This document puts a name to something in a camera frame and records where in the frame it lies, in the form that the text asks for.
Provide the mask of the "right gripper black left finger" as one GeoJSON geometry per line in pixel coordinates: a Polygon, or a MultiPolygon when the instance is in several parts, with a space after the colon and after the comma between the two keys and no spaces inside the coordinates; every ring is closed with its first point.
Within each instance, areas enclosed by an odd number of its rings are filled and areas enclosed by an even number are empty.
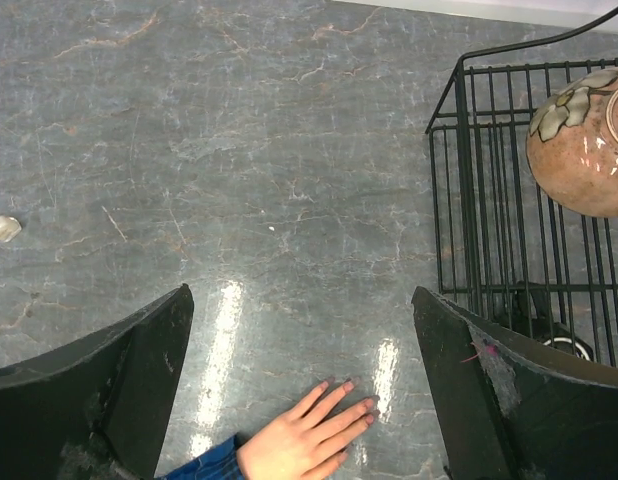
{"type": "Polygon", "coordinates": [[[0,368],[0,479],[151,479],[194,313],[188,285],[0,368]]]}

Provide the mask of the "blue plaid sleeved forearm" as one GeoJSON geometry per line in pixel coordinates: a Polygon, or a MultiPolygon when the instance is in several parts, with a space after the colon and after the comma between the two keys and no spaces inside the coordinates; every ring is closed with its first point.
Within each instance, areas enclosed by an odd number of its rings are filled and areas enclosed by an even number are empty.
{"type": "Polygon", "coordinates": [[[160,480],[245,480],[237,457],[241,446],[240,436],[233,435],[160,480]]]}

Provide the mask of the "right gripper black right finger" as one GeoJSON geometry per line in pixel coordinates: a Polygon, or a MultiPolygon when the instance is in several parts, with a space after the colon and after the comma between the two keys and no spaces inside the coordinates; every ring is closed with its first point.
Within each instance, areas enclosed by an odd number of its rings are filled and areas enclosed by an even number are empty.
{"type": "Polygon", "coordinates": [[[618,479],[618,369],[425,287],[414,324],[454,479],[618,479]]]}

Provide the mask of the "person's bare hand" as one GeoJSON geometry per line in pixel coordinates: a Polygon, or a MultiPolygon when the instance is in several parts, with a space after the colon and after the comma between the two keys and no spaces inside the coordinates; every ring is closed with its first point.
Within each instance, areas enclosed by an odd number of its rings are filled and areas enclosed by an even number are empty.
{"type": "Polygon", "coordinates": [[[347,448],[374,423],[377,398],[368,396],[344,411],[330,413],[356,383],[315,386],[290,410],[280,414],[237,450],[247,479],[325,479],[348,457],[347,448]]]}

